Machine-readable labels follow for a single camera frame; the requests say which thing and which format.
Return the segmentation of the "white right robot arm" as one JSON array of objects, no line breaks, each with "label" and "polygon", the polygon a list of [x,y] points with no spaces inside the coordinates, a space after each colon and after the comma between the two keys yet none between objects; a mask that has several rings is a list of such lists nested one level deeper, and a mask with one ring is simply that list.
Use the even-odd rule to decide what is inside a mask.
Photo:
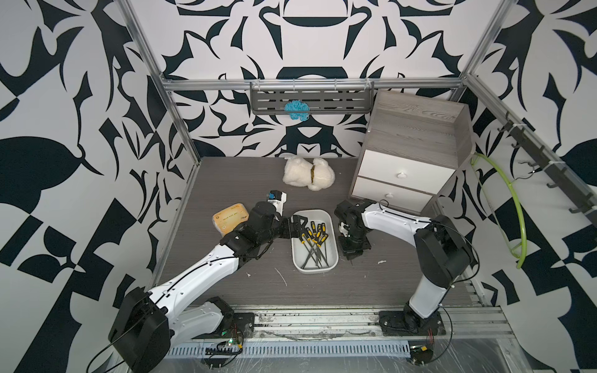
[{"label": "white right robot arm", "polygon": [[415,248],[422,277],[401,311],[382,311],[379,325],[386,336],[433,335],[442,327],[440,305],[469,267],[478,267],[472,243],[444,215],[419,217],[393,210],[374,200],[344,200],[334,210],[339,219],[343,255],[354,259],[372,248],[367,235],[380,231]]}]

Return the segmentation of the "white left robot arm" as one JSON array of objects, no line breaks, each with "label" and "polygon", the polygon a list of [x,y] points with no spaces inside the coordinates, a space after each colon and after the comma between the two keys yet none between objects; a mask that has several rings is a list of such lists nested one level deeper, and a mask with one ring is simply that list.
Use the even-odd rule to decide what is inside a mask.
[{"label": "white left robot arm", "polygon": [[196,264],[149,291],[134,288],[125,295],[108,339],[130,370],[150,372],[175,345],[230,327],[233,311],[218,297],[194,311],[188,307],[244,264],[260,259],[275,239],[294,239],[304,233],[307,219],[296,214],[286,218],[278,206],[277,202],[257,203],[248,219]]}]

